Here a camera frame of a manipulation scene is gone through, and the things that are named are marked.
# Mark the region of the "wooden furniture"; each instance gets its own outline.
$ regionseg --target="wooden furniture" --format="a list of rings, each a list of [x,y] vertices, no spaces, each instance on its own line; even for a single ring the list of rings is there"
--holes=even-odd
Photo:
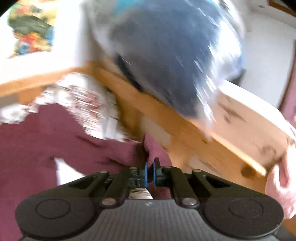
[[[232,182],[264,192],[270,165],[293,141],[292,135],[282,125],[281,118],[275,120],[267,114],[259,114],[254,110],[256,106],[238,101],[239,98],[230,94],[228,87],[222,88],[218,96],[218,104],[214,107],[217,123],[211,132],[212,139],[208,141],[197,128],[201,127],[200,123],[185,120],[153,96],[138,92],[106,61],[88,62],[83,67],[0,84],[0,97],[16,94],[19,103],[28,104],[45,86],[73,71],[90,74],[113,91],[121,111],[121,122],[133,135],[140,136],[143,129],[147,131],[147,125],[143,128],[143,120],[155,126],[151,128],[152,135],[163,132],[165,138],[161,142],[173,165],[183,170],[200,167]],[[296,235],[296,219],[284,223]]]

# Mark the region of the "wooden bed frame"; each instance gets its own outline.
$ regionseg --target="wooden bed frame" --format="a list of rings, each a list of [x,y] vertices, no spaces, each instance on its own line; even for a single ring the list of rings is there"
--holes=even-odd
[[[92,75],[116,95],[121,112],[121,122],[134,136],[141,135],[141,120],[149,118],[170,135],[166,146],[174,166],[188,167],[192,155],[210,165],[225,179],[264,193],[267,169],[249,155],[219,135],[207,141],[193,121],[185,120],[174,110],[151,95],[140,93],[123,80],[120,73],[107,71],[102,63],[87,62],[83,67],[26,77],[0,84],[0,97],[16,94],[18,102],[28,104],[44,90],[70,72]],[[296,235],[296,217],[284,221],[285,226]]]

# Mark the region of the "poster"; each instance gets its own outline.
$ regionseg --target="poster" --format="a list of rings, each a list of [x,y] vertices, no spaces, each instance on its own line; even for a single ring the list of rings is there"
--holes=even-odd
[[[8,25],[16,38],[11,57],[51,51],[59,0],[19,0],[9,10]]]

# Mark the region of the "screw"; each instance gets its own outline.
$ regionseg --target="screw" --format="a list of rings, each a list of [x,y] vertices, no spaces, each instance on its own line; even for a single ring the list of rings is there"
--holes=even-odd
[[[102,204],[105,206],[113,206],[116,203],[116,200],[114,198],[104,198],[102,200]]]
[[[197,204],[197,201],[192,197],[187,197],[183,199],[182,203],[186,206],[193,206]]]

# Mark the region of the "pink cloth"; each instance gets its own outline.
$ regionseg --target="pink cloth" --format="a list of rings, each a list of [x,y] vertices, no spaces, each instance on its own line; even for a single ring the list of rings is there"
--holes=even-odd
[[[284,210],[284,219],[296,214],[296,147],[288,148],[281,163],[276,164],[269,173],[265,194],[274,198]]]

